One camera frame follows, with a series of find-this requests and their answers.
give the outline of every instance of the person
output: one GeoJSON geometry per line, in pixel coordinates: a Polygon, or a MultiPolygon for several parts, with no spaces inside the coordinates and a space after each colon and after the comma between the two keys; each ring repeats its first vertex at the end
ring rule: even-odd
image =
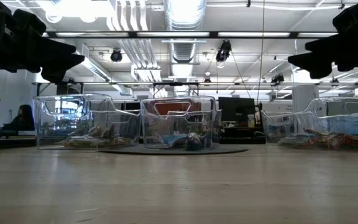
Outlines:
{"type": "Polygon", "coordinates": [[[30,105],[21,105],[19,114],[10,124],[5,124],[3,130],[15,131],[34,131],[34,119],[32,117],[32,108],[30,105]]]}

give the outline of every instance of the black round mat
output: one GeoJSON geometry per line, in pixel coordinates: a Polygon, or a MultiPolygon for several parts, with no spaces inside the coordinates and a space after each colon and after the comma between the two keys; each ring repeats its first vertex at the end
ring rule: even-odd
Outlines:
{"type": "Polygon", "coordinates": [[[138,154],[138,155],[211,155],[211,154],[226,154],[226,153],[235,153],[235,152],[245,152],[248,149],[243,147],[233,147],[231,146],[222,146],[212,149],[212,150],[201,150],[201,151],[187,151],[184,149],[146,149],[143,146],[133,146],[133,147],[122,147],[115,149],[99,150],[99,152],[108,152],[108,153],[119,153],[119,154],[138,154]]]}

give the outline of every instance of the wooden table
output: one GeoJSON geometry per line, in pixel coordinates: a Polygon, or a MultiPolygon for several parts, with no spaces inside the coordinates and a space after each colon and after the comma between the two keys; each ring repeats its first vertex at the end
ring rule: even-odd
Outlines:
{"type": "Polygon", "coordinates": [[[358,152],[0,150],[0,223],[358,223],[358,152]]]}

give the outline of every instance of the clear plastic bin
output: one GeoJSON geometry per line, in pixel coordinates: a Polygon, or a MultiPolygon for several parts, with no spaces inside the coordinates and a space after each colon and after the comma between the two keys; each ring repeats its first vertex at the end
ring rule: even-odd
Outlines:
{"type": "Polygon", "coordinates": [[[35,97],[38,149],[109,149],[135,144],[140,110],[120,110],[123,104],[101,94],[35,97]]]}
{"type": "Polygon", "coordinates": [[[149,99],[140,106],[146,148],[210,150],[219,142],[221,112],[213,97],[149,99]]]}
{"type": "Polygon", "coordinates": [[[358,148],[358,98],[316,98],[302,112],[266,111],[263,125],[268,144],[328,149],[358,148]]]}

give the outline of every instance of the spotlight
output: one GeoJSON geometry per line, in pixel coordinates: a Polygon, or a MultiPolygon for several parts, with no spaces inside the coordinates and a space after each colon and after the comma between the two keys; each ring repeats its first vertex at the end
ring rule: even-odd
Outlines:
{"type": "Polygon", "coordinates": [[[204,79],[204,82],[205,82],[205,83],[211,83],[211,78],[205,78],[205,79],[204,79]]]}
{"type": "Polygon", "coordinates": [[[122,60],[122,53],[121,53],[121,49],[114,49],[112,51],[111,57],[110,59],[113,62],[120,62],[122,60]]]}
{"type": "Polygon", "coordinates": [[[216,61],[218,63],[219,68],[224,67],[224,62],[229,58],[231,51],[230,40],[224,40],[221,48],[218,50],[216,54],[216,61]]]}
{"type": "Polygon", "coordinates": [[[337,78],[333,78],[330,83],[339,83],[337,78]]]}
{"type": "Polygon", "coordinates": [[[283,74],[277,74],[272,77],[271,83],[281,83],[284,82],[283,74]]]}

